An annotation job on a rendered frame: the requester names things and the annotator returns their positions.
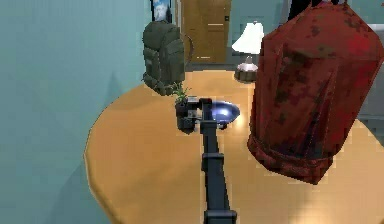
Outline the brown wooden room door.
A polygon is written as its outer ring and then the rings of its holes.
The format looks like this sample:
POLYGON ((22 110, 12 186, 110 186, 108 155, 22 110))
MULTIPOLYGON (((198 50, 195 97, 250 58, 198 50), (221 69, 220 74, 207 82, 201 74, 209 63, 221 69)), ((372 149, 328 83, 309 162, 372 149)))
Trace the brown wooden room door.
POLYGON ((182 30, 192 39, 192 62, 224 63, 232 0, 181 0, 182 30))

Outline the large red rusty cylinder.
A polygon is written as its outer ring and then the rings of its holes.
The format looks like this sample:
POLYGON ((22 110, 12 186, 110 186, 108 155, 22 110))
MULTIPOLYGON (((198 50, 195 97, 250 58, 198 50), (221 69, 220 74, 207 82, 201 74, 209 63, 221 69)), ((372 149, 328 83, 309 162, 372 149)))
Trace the large red rusty cylinder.
POLYGON ((383 63, 379 36, 348 3, 308 5, 262 40, 250 153, 270 171, 317 184, 383 63))

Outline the white shade table lamp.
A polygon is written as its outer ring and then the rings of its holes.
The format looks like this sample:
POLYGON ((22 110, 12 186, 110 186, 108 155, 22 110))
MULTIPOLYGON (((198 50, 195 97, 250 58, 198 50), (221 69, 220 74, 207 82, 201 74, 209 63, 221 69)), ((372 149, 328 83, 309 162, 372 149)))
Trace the white shade table lamp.
POLYGON ((264 37, 263 25, 258 21, 247 23, 243 33, 232 44, 232 49, 239 53, 245 53, 245 61, 238 64, 234 78, 242 83, 256 81, 258 66, 253 62, 253 56, 258 55, 264 37))

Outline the round orange wooden table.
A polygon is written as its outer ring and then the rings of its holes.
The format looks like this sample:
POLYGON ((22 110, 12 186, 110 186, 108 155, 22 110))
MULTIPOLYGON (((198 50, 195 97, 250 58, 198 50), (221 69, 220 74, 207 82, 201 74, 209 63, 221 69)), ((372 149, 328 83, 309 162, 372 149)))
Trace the round orange wooden table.
MULTIPOLYGON (((241 110, 218 134, 238 224, 384 224, 384 146, 361 121, 311 185, 266 170, 249 153, 253 85, 228 71, 191 72, 185 84, 192 95, 241 110)), ((173 98, 140 85, 102 112, 84 157, 91 191, 112 224, 201 224, 202 151, 199 133, 177 129, 173 98)))

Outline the framed wall picture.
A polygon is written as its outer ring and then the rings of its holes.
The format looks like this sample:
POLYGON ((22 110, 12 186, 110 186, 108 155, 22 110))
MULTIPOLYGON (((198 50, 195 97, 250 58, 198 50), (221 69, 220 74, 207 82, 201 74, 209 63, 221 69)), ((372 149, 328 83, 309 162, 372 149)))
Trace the framed wall picture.
POLYGON ((152 20, 172 22, 171 0, 151 0, 152 20))

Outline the dark green backpack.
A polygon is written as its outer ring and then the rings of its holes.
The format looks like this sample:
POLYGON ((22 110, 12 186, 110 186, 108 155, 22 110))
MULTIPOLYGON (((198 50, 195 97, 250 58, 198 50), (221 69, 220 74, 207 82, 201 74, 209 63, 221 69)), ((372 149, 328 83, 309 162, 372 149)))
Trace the dark green backpack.
POLYGON ((171 95, 185 80, 194 53, 192 38, 166 21, 150 22, 143 32, 144 83, 161 96, 171 95))

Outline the blue glossy bowl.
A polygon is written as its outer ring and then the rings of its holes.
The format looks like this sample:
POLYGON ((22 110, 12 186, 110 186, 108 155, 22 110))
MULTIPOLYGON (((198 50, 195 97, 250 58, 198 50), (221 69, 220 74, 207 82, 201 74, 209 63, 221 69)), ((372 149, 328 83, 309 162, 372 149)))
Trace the blue glossy bowl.
POLYGON ((218 128, 224 130, 240 115, 240 109, 227 101, 212 102, 212 117, 217 122, 218 128))

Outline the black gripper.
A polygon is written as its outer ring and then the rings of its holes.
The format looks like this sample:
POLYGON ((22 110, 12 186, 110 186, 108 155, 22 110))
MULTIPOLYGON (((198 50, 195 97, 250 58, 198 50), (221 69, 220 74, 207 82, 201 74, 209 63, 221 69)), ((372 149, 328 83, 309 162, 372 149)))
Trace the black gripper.
POLYGON ((183 133, 192 133, 195 131, 195 119, 189 117, 178 117, 177 128, 183 133))

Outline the small green potted plant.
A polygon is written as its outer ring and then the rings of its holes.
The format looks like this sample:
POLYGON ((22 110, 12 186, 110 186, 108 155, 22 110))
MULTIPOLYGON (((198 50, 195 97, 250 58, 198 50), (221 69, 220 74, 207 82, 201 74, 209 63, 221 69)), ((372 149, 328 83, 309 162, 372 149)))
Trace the small green potted plant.
POLYGON ((188 87, 184 88, 181 82, 174 82, 172 85, 172 94, 176 96, 175 110, 177 117, 186 117, 188 115, 188 87))

